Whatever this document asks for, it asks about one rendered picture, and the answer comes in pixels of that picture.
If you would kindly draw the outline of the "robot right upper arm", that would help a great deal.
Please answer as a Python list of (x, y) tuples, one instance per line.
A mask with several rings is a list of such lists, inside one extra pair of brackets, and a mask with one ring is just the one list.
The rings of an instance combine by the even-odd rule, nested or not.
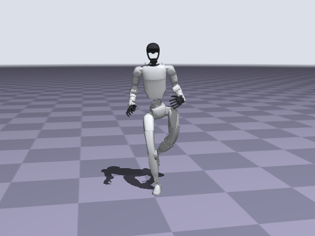
[(136, 94), (136, 95), (139, 92), (138, 84), (139, 84), (140, 76), (142, 75), (142, 69), (143, 69), (142, 66), (135, 67), (134, 72), (133, 72), (133, 76), (132, 76), (131, 93)]

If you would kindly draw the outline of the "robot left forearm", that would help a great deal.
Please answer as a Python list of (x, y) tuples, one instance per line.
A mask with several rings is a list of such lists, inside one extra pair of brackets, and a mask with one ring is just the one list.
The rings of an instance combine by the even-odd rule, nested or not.
[(182, 96), (182, 97), (184, 98), (184, 101), (185, 101), (186, 99), (185, 99), (185, 97), (184, 97), (184, 95), (183, 95), (183, 92), (182, 92), (182, 90), (181, 90), (181, 87), (179, 86), (179, 88), (180, 88), (180, 90), (176, 91), (175, 95), (178, 96), (178, 97)]

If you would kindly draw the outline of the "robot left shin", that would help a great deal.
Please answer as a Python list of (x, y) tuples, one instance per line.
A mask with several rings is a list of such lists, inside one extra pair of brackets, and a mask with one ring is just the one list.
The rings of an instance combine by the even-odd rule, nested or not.
[(169, 149), (172, 148), (173, 146), (174, 146), (174, 145), (167, 146), (164, 141), (161, 142), (159, 148), (157, 149), (158, 155), (161, 154), (161, 153), (163, 153), (163, 152), (166, 152), (167, 150), (169, 150)]

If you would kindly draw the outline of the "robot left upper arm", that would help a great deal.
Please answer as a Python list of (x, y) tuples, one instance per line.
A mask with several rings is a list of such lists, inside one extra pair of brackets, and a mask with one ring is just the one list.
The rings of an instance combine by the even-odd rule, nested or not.
[(166, 68), (166, 73), (169, 75), (170, 81), (173, 85), (172, 91), (176, 93), (176, 91), (180, 90), (179, 85), (178, 85), (178, 78), (176, 71), (172, 65), (165, 65)]

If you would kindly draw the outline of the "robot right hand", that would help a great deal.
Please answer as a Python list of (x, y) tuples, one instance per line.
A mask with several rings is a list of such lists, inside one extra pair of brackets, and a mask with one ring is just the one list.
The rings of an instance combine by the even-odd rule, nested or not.
[[(131, 113), (133, 114), (133, 111), (135, 111), (135, 109), (136, 109), (136, 105), (130, 105), (129, 106), (129, 108), (128, 108), (128, 110), (127, 110), (127, 112), (126, 112), (126, 114), (127, 114), (127, 116), (129, 117), (129, 115), (128, 115), (128, 113), (131, 115)], [(130, 113), (131, 112), (131, 113)]]

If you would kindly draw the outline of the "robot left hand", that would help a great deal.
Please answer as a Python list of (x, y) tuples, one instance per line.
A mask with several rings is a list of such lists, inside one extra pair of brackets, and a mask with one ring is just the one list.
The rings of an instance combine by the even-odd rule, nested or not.
[[(178, 104), (178, 105), (175, 107), (175, 108), (177, 108), (177, 107), (179, 107), (182, 103), (184, 103), (184, 98), (183, 98), (182, 96), (178, 97), (178, 96), (176, 96), (176, 95), (172, 95), (171, 97), (176, 97), (176, 98), (171, 99), (170, 101), (173, 101), (173, 100), (176, 100), (176, 101), (174, 101), (174, 102), (172, 102), (172, 103), (170, 103), (170, 104), (173, 104), (173, 103), (177, 102), (176, 104), (172, 105), (172, 107)], [(169, 101), (169, 102), (170, 102), (170, 101)], [(175, 108), (173, 108), (173, 109), (175, 109)]]

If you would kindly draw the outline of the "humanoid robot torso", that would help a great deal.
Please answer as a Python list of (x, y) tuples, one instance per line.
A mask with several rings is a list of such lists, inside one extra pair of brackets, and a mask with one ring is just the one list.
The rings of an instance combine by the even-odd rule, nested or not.
[(158, 62), (156, 63), (159, 64), (158, 66), (149, 66), (149, 64), (143, 65), (142, 77), (148, 99), (154, 99), (150, 110), (155, 120), (167, 116), (166, 106), (160, 100), (166, 91), (166, 68), (164, 64)]

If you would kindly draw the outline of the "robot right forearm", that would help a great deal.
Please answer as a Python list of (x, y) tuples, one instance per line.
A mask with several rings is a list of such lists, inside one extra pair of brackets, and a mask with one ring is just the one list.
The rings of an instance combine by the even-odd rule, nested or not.
[[(135, 100), (136, 100), (136, 95), (135, 94), (133, 94), (133, 93), (131, 93), (131, 90), (132, 90), (132, 87), (131, 87), (131, 89), (130, 89), (130, 93), (129, 93), (129, 101), (128, 101), (128, 107), (130, 106), (130, 105), (135, 105)], [(137, 107), (136, 107), (136, 109), (137, 109)], [(135, 110), (136, 110), (135, 109)]]

